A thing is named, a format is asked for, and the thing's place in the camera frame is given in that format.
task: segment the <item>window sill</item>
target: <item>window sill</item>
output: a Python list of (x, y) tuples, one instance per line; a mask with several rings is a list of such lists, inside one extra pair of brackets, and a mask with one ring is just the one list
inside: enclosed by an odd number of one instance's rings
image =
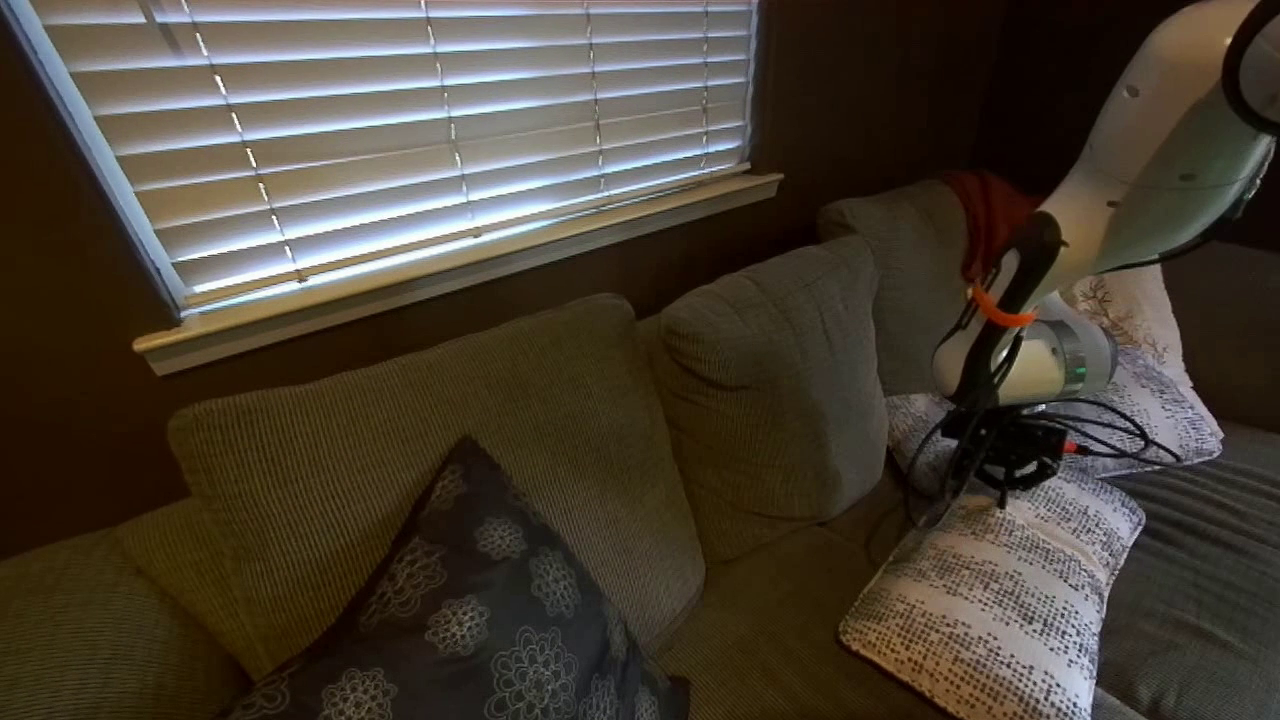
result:
[(351, 325), (497, 276), (517, 276), (592, 249), (754, 204), (775, 197), (775, 184), (779, 177), (728, 177), (693, 192), (568, 219), (547, 233), (528, 233), (509, 246), (475, 246), (442, 262), (405, 263), (397, 271), (365, 276), (360, 286), (325, 286), (252, 307), (192, 316), (177, 327), (136, 337), (130, 347), (151, 366), (154, 376), (188, 371), (238, 352), (284, 343), (291, 337)]

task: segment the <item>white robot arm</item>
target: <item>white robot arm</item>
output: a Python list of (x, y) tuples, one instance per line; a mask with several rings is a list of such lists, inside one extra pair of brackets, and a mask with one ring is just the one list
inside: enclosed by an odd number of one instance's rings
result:
[(1077, 169), (970, 289), (937, 352), (958, 408), (1096, 387), (1109, 343), (1057, 289), (1192, 246), (1253, 197), (1280, 127), (1280, 0), (1203, 0), (1164, 22), (1114, 80)]

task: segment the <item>sofa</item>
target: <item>sofa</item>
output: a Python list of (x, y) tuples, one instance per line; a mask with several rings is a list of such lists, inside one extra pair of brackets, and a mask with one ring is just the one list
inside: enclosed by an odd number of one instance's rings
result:
[[(952, 286), (956, 211), (937, 184), (844, 201), (827, 242), (642, 321), (589, 297), (183, 408), (167, 442), (192, 495), (0, 565), (0, 715), (226, 711), (333, 650), (464, 437), (687, 715), (942, 715), (835, 629), (911, 534), (888, 397), (928, 387), (903, 358), (937, 327), (884, 311)], [(1093, 715), (1280, 715), (1280, 437), (1222, 430), (1207, 463), (1110, 481), (1147, 519)]]

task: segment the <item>window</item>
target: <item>window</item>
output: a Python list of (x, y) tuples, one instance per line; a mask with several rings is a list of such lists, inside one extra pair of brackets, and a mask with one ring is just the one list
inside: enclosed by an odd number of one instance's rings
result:
[(203, 358), (215, 327), (528, 269), (615, 242), (615, 218), (648, 233), (775, 184), (742, 177), (754, 0), (5, 13), (181, 316), (154, 343), (203, 337)]

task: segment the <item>orange strap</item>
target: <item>orange strap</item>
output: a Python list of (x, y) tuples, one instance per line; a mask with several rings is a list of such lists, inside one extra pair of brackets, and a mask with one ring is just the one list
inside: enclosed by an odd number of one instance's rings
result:
[(1005, 311), (996, 297), (981, 286), (969, 286), (969, 301), (977, 306), (977, 311), (982, 311), (987, 325), (1001, 325), (1001, 327), (1029, 327), (1040, 321), (1036, 311)]

